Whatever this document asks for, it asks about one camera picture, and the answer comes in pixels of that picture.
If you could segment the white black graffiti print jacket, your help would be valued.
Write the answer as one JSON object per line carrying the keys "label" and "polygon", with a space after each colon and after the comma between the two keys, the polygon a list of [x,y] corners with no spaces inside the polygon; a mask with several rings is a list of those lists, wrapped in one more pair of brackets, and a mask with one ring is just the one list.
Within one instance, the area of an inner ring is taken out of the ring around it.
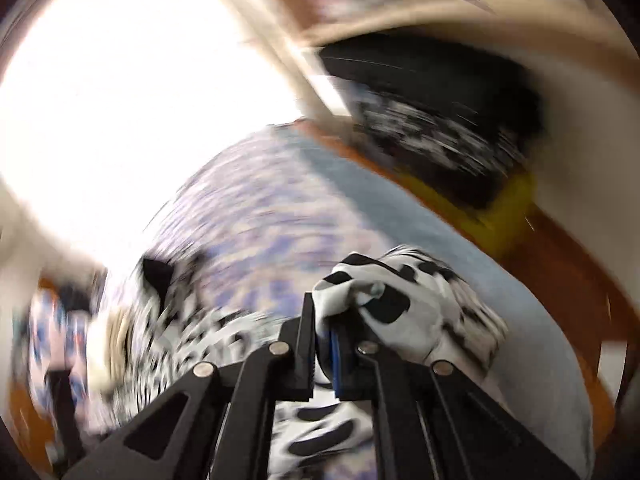
{"label": "white black graffiti print jacket", "polygon": [[[486,385],[506,341],[506,322],[448,264],[401,245],[378,258],[353,252],[311,291],[314,393],[276,408],[268,472],[301,477],[313,464],[372,436],[361,402],[358,344],[368,342],[420,365],[446,360]],[[278,316],[209,307],[195,289],[195,268],[144,260],[128,306],[105,310],[87,333],[88,386],[96,430],[126,424],[198,362],[228,366],[276,341]]]}

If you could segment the folded cream sweater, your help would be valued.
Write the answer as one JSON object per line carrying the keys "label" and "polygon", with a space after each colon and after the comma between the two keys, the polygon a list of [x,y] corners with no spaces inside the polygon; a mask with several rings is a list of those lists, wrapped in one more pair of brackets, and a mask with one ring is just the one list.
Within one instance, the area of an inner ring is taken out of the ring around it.
{"label": "folded cream sweater", "polygon": [[86,364],[90,393],[111,393],[124,380],[132,324],[130,307],[101,311],[89,323]]}

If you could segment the blue flower print pillow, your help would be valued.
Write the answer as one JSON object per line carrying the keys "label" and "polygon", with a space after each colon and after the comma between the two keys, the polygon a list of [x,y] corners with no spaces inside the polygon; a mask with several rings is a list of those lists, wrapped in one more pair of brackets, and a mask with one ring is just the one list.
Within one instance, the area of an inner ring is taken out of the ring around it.
{"label": "blue flower print pillow", "polygon": [[35,409],[51,413],[49,373],[69,372],[75,415],[85,417],[88,406],[87,328],[89,315],[66,312],[56,292],[38,288],[28,311],[28,386]]}

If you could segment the purple cat print blanket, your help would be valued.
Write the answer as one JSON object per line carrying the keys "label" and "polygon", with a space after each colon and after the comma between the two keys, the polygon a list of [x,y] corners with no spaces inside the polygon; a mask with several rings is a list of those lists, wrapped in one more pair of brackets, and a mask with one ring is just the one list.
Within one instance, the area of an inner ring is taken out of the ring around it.
{"label": "purple cat print blanket", "polygon": [[158,212],[146,252],[178,269],[194,260],[206,307],[294,318],[346,256],[378,257],[393,245],[314,168],[314,147],[292,127],[229,146]]}

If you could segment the black white patterned garment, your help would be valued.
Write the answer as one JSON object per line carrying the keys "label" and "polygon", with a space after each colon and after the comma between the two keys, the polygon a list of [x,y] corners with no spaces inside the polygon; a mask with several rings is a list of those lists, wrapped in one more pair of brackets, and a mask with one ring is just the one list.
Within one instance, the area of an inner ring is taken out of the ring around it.
{"label": "black white patterned garment", "polygon": [[500,55],[374,32],[327,44],[319,58],[370,142],[457,205],[487,208],[541,134],[528,70]]}

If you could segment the wooden shelf unit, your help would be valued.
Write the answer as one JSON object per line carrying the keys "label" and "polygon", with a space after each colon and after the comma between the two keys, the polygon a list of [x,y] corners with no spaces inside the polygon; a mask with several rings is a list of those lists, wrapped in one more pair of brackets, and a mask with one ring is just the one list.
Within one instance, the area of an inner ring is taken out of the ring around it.
{"label": "wooden shelf unit", "polygon": [[605,0],[229,0],[270,46],[303,49],[372,32],[423,32],[575,64],[639,102],[639,53]]}

